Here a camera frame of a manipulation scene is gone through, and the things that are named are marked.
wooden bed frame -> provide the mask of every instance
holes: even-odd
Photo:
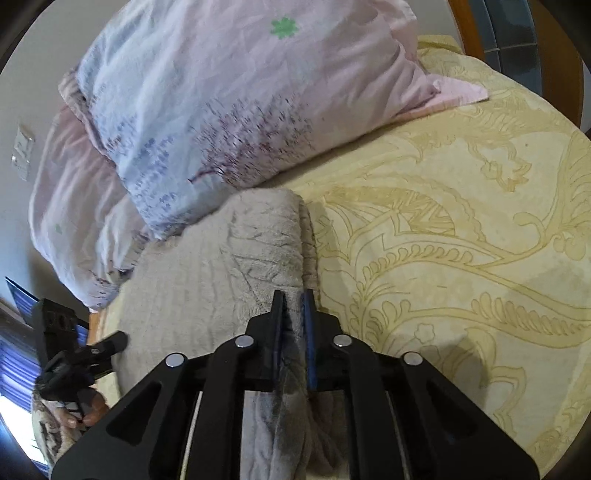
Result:
[[[466,55],[485,60],[469,0],[448,0]],[[554,108],[581,126],[583,63],[572,41],[540,0],[528,0],[540,55],[543,94]]]
[[[91,313],[88,317],[88,338],[86,339],[86,343],[88,345],[92,345],[96,343],[99,338],[99,326],[100,326],[100,312]]]

yellow bedspread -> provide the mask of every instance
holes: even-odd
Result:
[[[378,352],[421,352],[544,474],[591,409],[591,142],[447,48],[420,50],[427,70],[490,100],[384,128],[272,184],[308,204],[322,307]]]

pink pillowcase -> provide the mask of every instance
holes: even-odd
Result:
[[[378,127],[487,97],[416,54],[403,0],[131,0],[61,91],[166,238]]]
[[[115,297],[150,240],[115,172],[64,106],[54,118],[29,206],[33,245],[87,307]]]

finger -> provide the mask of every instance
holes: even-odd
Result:
[[[92,411],[88,415],[85,415],[84,419],[82,420],[82,422],[84,422],[84,425],[86,425],[87,427],[92,427],[109,411],[109,407],[105,402],[105,398],[98,392],[92,398],[91,406]]]
[[[86,415],[83,418],[82,422],[84,422],[84,425],[86,425],[87,427],[92,427],[102,417],[104,417],[108,411],[109,411],[109,407],[107,405],[104,405],[100,410],[91,411],[88,415]]]
[[[102,410],[106,407],[105,398],[99,392],[95,394],[92,398],[92,409],[93,410]]]
[[[65,408],[56,408],[54,410],[54,414],[57,418],[57,421],[60,422],[64,427],[68,427],[69,429],[78,428],[78,421],[76,420],[76,417],[70,414]]]

gray towel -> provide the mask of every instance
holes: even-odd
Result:
[[[127,287],[119,329],[129,334],[116,366],[125,394],[166,355],[211,353],[267,312],[275,289],[287,297],[280,387],[247,393],[242,479],[334,475],[346,456],[342,398],[309,397],[301,294],[317,288],[310,216],[289,190],[248,190],[182,236],[146,247]]]

